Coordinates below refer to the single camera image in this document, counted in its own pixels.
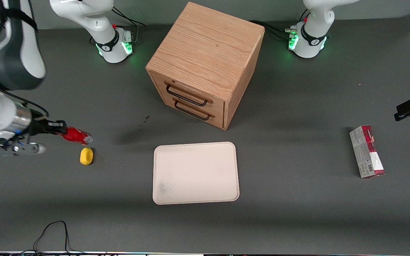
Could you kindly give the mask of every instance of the wooden drawer cabinet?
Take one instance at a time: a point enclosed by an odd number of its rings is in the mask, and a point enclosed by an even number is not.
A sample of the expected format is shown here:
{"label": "wooden drawer cabinet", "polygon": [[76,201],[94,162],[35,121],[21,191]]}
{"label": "wooden drawer cabinet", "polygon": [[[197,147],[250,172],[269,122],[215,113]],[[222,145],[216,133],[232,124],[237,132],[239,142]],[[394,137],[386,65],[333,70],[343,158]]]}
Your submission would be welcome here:
{"label": "wooden drawer cabinet", "polygon": [[189,2],[146,70],[167,106],[226,130],[263,35],[262,26]]}

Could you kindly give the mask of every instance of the green indicator light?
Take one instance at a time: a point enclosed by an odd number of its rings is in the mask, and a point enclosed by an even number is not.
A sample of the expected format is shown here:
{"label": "green indicator light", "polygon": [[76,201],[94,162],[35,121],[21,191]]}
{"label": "green indicator light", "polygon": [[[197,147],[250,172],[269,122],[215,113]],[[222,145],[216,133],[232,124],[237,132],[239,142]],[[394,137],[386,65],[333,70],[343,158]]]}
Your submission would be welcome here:
{"label": "green indicator light", "polygon": [[101,52],[101,49],[99,49],[98,44],[96,44],[96,48],[97,48],[97,49],[98,49],[98,51],[99,51],[99,55],[101,55],[101,56],[102,56],[102,52]]}
{"label": "green indicator light", "polygon": [[132,44],[131,43],[125,43],[125,42],[121,42],[122,47],[124,48],[124,50],[126,51],[126,53],[129,55],[132,53]]}
{"label": "green indicator light", "polygon": [[321,50],[324,48],[324,46],[325,46],[325,41],[326,41],[326,40],[327,40],[327,36],[325,36],[324,42],[322,43],[322,46],[320,47]]}
{"label": "green indicator light", "polygon": [[289,43],[289,48],[290,48],[291,50],[294,50],[295,47],[296,47],[296,43],[298,42],[298,36],[295,35],[295,37],[292,38],[291,41],[292,41],[292,42]]}

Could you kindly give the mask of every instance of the drawer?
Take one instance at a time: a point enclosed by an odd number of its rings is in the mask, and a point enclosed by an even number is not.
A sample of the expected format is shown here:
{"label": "drawer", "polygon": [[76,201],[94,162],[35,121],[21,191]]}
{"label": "drawer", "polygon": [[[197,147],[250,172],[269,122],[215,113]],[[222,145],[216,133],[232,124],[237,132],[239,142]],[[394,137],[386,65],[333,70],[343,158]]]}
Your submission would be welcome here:
{"label": "drawer", "polygon": [[179,110],[187,115],[197,118],[198,120],[202,120],[221,129],[223,128],[224,119],[222,113],[213,114],[206,112],[205,110],[200,109],[195,105],[191,105],[188,102],[185,102],[177,97],[164,98],[164,102],[167,106],[173,107],[176,110]]}
{"label": "drawer", "polygon": [[167,99],[176,97],[181,100],[181,102],[188,103],[189,106],[195,107],[201,111],[217,116],[224,115],[223,101],[214,97],[202,96],[200,95],[200,92],[193,92],[186,89],[180,82],[156,72],[151,72],[151,74],[164,103],[166,103]]}

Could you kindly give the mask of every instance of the cardboard box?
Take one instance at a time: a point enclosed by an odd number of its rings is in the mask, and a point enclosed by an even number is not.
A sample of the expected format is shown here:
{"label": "cardboard box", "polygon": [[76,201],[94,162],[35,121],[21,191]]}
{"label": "cardboard box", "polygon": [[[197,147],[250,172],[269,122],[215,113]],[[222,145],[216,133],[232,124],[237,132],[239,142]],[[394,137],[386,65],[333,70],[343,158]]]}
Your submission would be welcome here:
{"label": "cardboard box", "polygon": [[384,167],[374,147],[374,136],[371,125],[362,125],[351,131],[353,151],[358,163],[361,178],[384,175]]}

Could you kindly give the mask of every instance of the white tray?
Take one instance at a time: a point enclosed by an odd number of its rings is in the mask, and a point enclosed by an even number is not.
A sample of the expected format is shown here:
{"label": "white tray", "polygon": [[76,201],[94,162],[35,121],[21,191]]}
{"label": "white tray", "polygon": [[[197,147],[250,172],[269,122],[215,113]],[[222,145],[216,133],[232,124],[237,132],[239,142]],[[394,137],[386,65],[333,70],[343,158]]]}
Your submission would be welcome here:
{"label": "white tray", "polygon": [[153,201],[235,201],[240,195],[232,142],[159,146],[154,150]]}

